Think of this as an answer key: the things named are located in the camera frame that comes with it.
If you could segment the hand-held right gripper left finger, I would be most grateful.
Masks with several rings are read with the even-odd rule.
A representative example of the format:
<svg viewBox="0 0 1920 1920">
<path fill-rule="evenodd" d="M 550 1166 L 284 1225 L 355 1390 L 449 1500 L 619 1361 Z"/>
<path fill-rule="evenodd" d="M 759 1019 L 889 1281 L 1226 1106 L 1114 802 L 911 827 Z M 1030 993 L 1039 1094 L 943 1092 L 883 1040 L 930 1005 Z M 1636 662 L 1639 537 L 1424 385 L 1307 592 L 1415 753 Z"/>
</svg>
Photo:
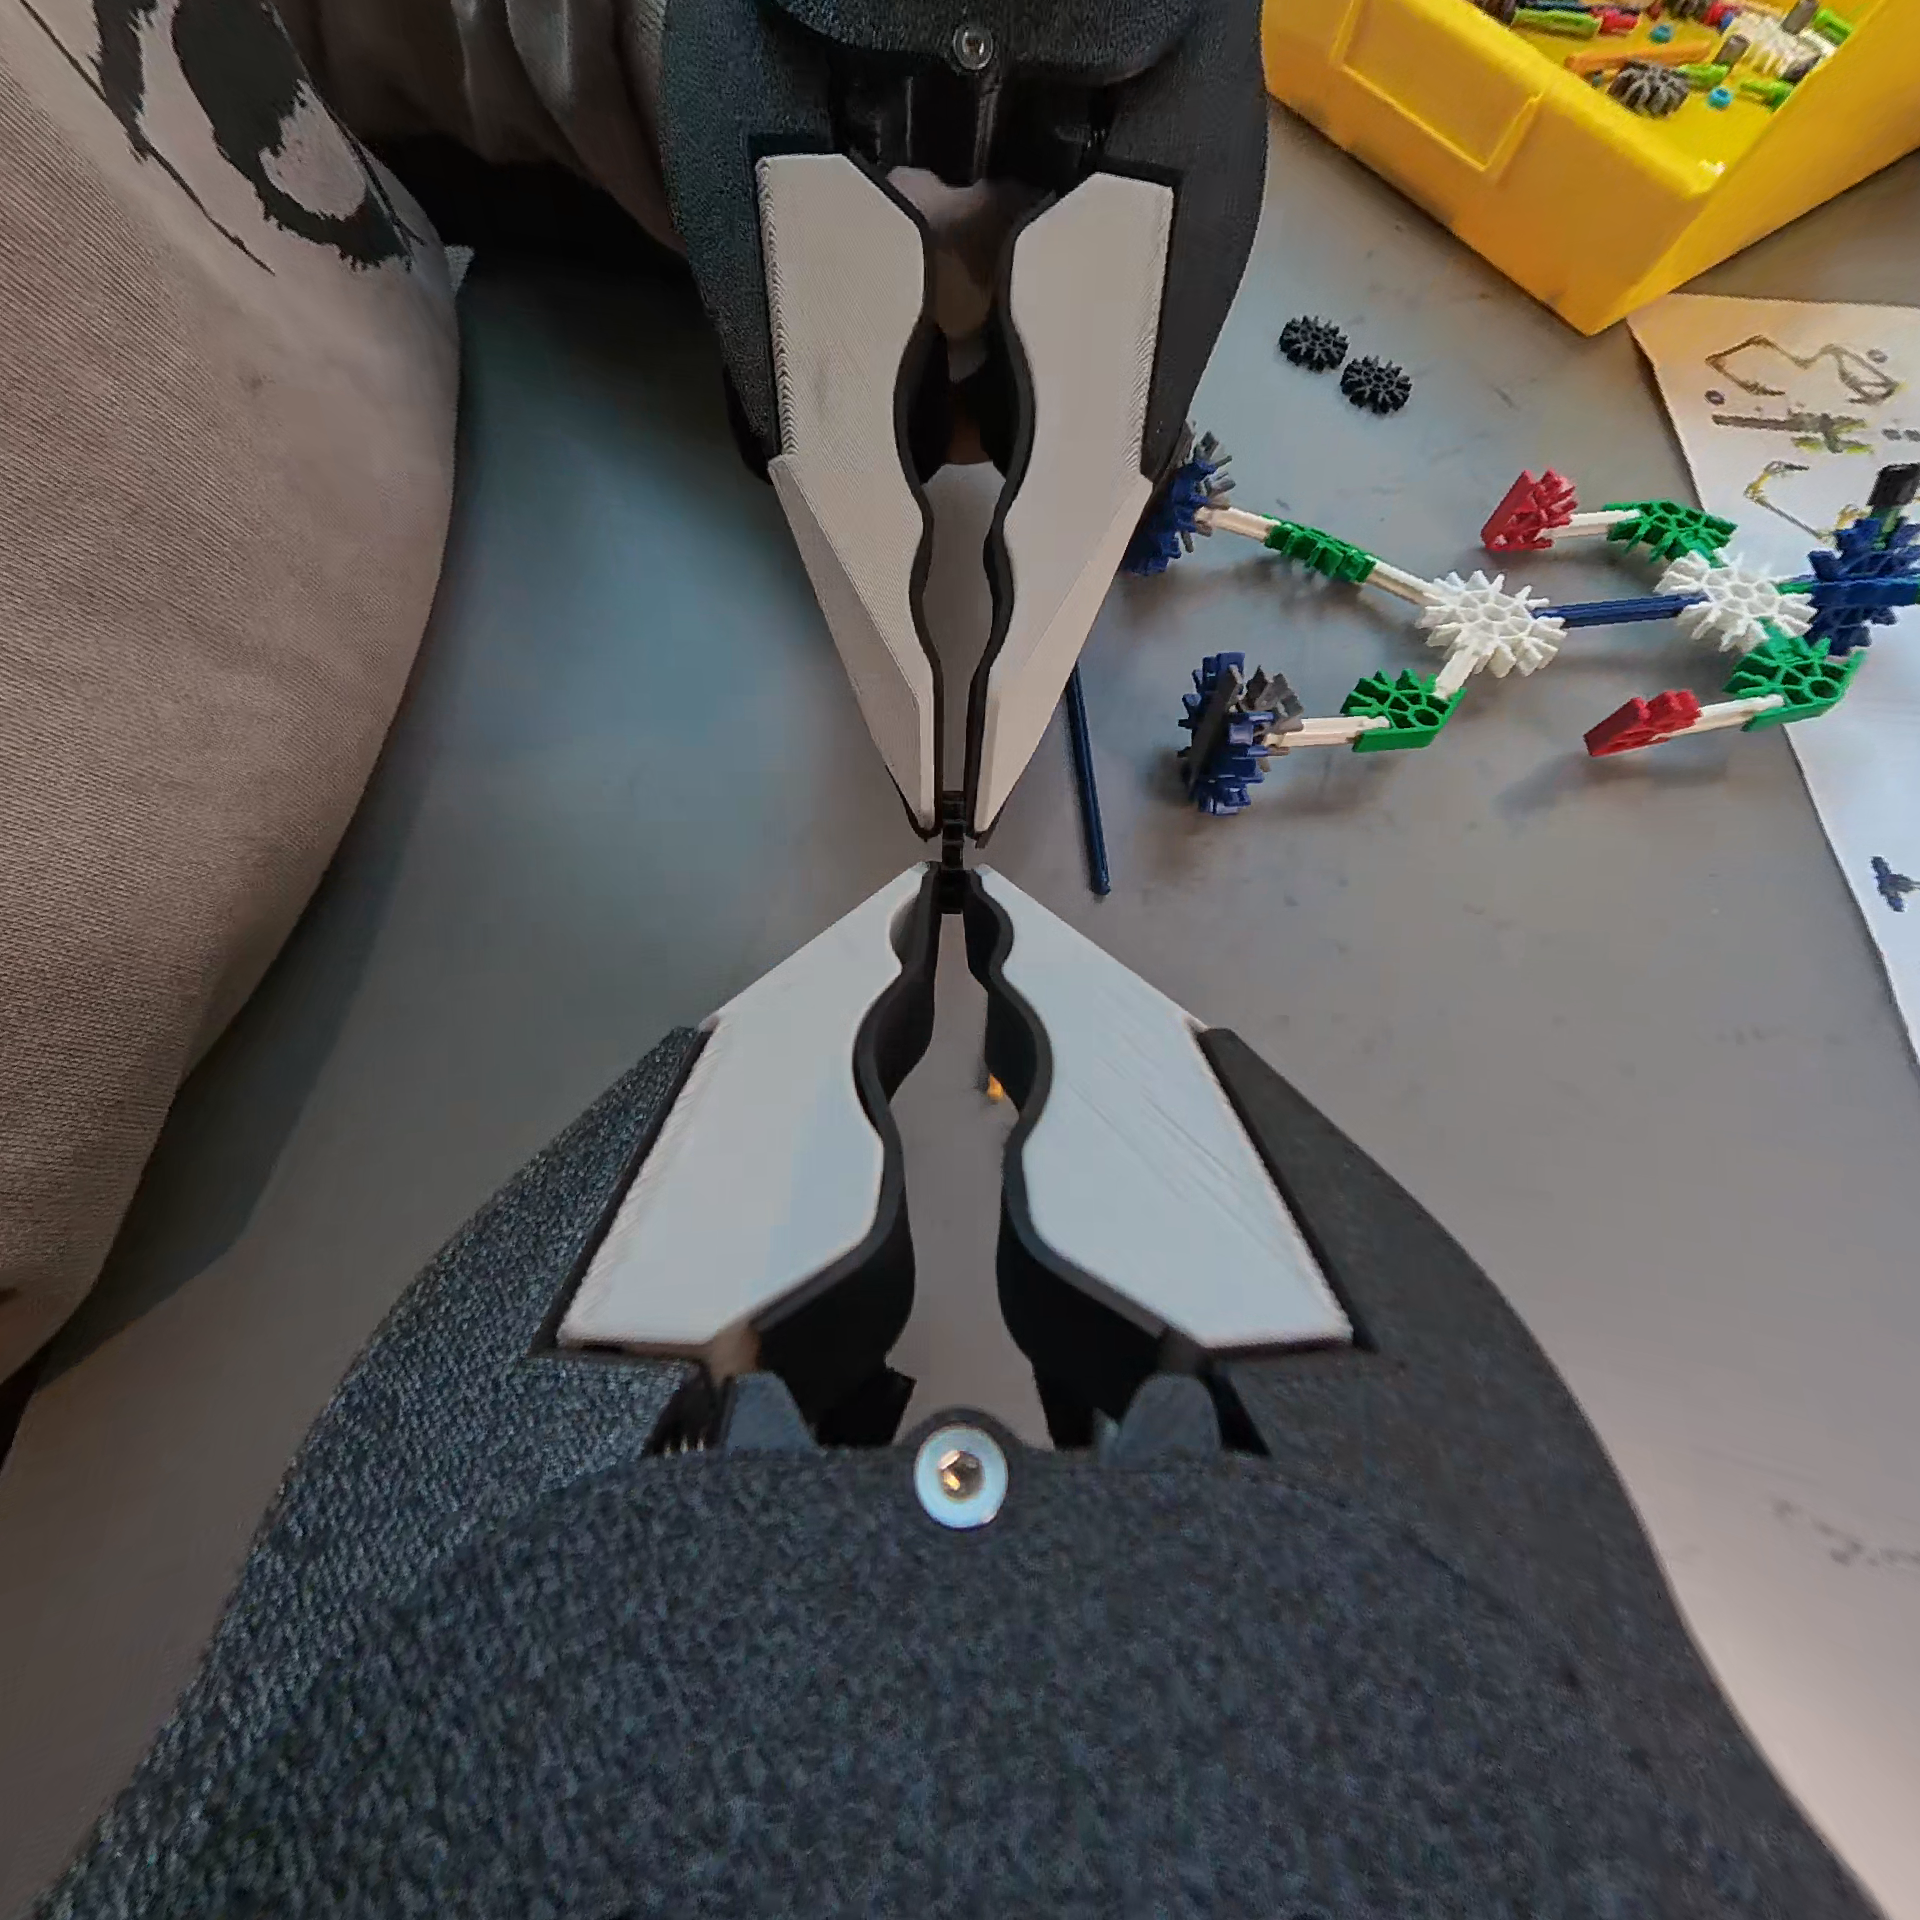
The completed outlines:
<svg viewBox="0 0 1920 1920">
<path fill-rule="evenodd" d="M 776 1376 L 826 1445 L 891 1445 L 918 1257 L 900 1085 L 929 1050 L 943 882 L 920 864 L 721 1005 L 595 1229 L 560 1352 Z"/>
</svg>

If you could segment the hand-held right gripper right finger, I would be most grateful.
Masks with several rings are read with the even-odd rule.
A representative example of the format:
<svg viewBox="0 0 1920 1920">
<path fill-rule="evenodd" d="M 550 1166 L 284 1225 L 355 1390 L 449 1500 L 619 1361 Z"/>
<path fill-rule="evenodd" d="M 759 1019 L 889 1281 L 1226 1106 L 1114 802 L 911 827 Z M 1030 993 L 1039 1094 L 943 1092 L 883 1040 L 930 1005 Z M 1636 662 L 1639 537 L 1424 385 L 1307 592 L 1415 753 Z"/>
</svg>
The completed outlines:
<svg viewBox="0 0 1920 1920">
<path fill-rule="evenodd" d="M 1057 1449 L 1098 1449 L 1155 1376 L 1196 1379 L 1233 1445 L 1240 1361 L 1355 1341 L 1210 1028 L 992 869 L 960 886 L 986 1066 L 1016 1108 L 996 1299 Z"/>
</svg>

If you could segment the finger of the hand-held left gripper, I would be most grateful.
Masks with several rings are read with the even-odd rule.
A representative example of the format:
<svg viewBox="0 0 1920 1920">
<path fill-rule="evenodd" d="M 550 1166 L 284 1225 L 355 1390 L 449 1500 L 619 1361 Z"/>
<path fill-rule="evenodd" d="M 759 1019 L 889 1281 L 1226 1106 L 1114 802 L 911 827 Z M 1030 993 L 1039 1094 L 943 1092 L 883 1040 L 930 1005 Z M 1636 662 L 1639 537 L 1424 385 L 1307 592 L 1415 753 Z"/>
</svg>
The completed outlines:
<svg viewBox="0 0 1920 1920">
<path fill-rule="evenodd" d="M 969 701 L 974 833 L 995 827 L 1040 745 L 1152 492 L 1145 410 L 1171 222 L 1168 186 L 1096 174 L 1034 216 L 1006 261 L 1019 427 Z"/>
<path fill-rule="evenodd" d="M 924 587 L 930 514 L 911 446 L 940 329 L 930 234 L 895 182 L 844 153 L 758 163 L 776 369 L 769 464 L 835 651 L 900 805 L 945 825 L 945 673 Z"/>
</svg>

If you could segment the thin blue rod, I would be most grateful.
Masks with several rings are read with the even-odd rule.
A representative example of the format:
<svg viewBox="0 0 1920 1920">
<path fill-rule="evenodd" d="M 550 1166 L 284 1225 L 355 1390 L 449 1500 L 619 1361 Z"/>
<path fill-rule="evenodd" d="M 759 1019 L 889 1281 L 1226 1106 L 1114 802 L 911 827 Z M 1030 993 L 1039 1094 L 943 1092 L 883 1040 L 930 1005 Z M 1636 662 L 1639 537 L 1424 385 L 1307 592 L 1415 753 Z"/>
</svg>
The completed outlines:
<svg viewBox="0 0 1920 1920">
<path fill-rule="evenodd" d="M 1079 666 L 1071 670 L 1067 684 L 1064 689 L 1064 723 L 1073 763 L 1073 790 L 1083 841 L 1088 889 L 1096 899 L 1107 899 L 1114 892 L 1114 870 L 1107 829 L 1102 820 L 1102 805 L 1098 796 L 1098 769 L 1088 726 L 1088 700 Z"/>
</svg>

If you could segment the colourful construction toy figure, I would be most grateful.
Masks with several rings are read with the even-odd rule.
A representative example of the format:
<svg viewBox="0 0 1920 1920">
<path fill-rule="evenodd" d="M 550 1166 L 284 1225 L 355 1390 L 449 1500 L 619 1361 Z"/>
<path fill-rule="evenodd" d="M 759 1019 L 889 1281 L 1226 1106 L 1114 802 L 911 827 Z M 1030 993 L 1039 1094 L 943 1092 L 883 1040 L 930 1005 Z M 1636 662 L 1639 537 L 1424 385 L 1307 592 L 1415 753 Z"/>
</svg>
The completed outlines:
<svg viewBox="0 0 1920 1920">
<path fill-rule="evenodd" d="M 1584 632 L 1673 626 L 1734 667 L 1712 705 L 1686 689 L 1625 701 L 1584 734 L 1593 760 L 1712 731 L 1788 730 L 1825 715 L 1848 691 L 1833 649 L 1803 644 L 1808 621 L 1800 606 L 1783 600 L 1775 578 L 1734 560 L 1738 529 L 1680 501 L 1656 496 L 1583 512 L 1567 475 L 1524 472 L 1482 529 L 1489 557 L 1524 557 L 1595 537 L 1658 568 L 1651 592 L 1553 603 L 1500 574 L 1424 578 L 1311 524 L 1240 510 L 1227 467 L 1230 454 L 1211 435 L 1188 440 L 1122 552 L 1126 577 L 1163 574 L 1200 537 L 1246 539 L 1320 580 L 1395 596 L 1415 614 L 1439 667 L 1361 678 L 1337 714 L 1312 715 L 1282 674 L 1248 666 L 1244 653 L 1207 656 L 1192 673 L 1175 761 L 1186 800 L 1211 819 L 1246 812 L 1270 763 L 1291 753 L 1382 754 L 1433 745 L 1478 676 L 1529 678 Z"/>
</svg>

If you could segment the person's left forearm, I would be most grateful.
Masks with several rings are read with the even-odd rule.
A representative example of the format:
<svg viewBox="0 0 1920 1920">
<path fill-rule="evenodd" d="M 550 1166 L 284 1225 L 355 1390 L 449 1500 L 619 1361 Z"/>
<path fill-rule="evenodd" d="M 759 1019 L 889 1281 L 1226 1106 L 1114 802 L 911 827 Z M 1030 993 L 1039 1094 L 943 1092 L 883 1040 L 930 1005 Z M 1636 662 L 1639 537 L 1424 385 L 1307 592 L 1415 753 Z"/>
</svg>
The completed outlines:
<svg viewBox="0 0 1920 1920">
<path fill-rule="evenodd" d="M 478 254 L 682 265 L 666 2 L 279 2 L 323 104 Z"/>
</svg>

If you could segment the yellow bin with red rods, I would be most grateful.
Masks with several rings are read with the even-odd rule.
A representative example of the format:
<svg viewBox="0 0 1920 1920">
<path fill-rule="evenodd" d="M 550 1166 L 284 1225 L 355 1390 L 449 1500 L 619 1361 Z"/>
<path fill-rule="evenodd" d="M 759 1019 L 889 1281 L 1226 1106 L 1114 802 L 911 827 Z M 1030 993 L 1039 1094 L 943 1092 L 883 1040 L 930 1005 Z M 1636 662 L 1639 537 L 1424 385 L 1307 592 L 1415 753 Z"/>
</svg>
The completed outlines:
<svg viewBox="0 0 1920 1920">
<path fill-rule="evenodd" d="M 1578 331 L 1918 139 L 1918 4 L 1271 2 L 1271 94 Z"/>
</svg>

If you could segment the person's beige sweatshirt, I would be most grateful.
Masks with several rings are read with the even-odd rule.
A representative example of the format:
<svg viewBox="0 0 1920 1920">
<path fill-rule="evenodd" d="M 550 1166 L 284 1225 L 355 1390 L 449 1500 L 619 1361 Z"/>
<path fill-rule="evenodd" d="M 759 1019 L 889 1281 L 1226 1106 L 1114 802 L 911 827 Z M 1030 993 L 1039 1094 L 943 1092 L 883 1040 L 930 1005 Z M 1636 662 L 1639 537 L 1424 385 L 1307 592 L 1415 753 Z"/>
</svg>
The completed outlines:
<svg viewBox="0 0 1920 1920">
<path fill-rule="evenodd" d="M 4 4 L 3 1355 L 102 1276 L 435 603 L 433 224 L 272 4 Z"/>
</svg>

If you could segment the folded paper instruction sheet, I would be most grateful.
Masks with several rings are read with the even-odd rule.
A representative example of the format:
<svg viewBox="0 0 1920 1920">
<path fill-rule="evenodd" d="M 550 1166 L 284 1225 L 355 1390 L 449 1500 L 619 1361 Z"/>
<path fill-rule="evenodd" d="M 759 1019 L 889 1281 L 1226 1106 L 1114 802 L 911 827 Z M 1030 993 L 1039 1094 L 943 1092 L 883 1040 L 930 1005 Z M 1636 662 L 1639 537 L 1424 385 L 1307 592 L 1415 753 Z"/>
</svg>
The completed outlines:
<svg viewBox="0 0 1920 1920">
<path fill-rule="evenodd" d="M 1670 296 L 1630 322 L 1699 506 L 1800 606 L 1848 691 L 1788 726 L 1832 853 L 1918 1037 L 1918 315 Z"/>
</svg>

